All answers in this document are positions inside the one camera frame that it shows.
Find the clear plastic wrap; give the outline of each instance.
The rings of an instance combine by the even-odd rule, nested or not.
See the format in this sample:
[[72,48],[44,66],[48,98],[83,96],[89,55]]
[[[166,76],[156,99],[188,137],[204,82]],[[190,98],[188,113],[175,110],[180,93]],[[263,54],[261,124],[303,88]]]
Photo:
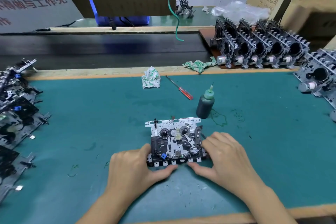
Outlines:
[[229,18],[236,24],[239,24],[239,20],[244,18],[251,25],[256,24],[260,19],[267,19],[269,13],[270,10],[268,8],[250,6],[241,1],[233,1],[224,7],[215,6],[211,10],[213,16]]

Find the forearm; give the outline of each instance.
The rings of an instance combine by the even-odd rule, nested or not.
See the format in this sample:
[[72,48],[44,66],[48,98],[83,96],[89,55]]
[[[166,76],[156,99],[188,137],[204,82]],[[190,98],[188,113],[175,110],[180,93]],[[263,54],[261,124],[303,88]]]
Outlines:
[[76,224],[117,224],[128,206],[116,195],[103,194]]
[[258,224],[297,224],[275,192],[267,186],[253,189],[244,202]]

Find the metal rod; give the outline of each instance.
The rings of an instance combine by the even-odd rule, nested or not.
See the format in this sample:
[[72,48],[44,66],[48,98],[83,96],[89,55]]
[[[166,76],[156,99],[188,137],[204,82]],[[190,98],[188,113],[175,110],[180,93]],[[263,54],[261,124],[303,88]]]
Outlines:
[[[172,83],[174,83],[167,75],[166,75],[166,77],[172,82]],[[176,85],[176,87],[178,87],[179,88],[179,86],[176,84],[176,83],[174,83],[175,85]]]

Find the person's right hand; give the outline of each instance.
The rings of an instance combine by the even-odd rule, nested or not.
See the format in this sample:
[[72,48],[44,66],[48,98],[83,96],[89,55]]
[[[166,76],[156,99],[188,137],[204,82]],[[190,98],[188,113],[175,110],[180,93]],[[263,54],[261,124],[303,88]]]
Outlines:
[[228,133],[214,132],[202,142],[202,147],[210,155],[213,167],[188,162],[196,174],[212,180],[243,201],[247,200],[251,190],[265,186],[244,148]]

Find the conveyor belt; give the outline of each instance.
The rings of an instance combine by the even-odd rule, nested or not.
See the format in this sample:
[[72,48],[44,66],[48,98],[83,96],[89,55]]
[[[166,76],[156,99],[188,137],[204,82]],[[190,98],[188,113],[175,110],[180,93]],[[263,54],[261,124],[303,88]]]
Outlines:
[[180,66],[186,61],[209,61],[199,34],[131,35],[2,35],[0,70],[21,58],[34,59],[36,68],[87,69]]

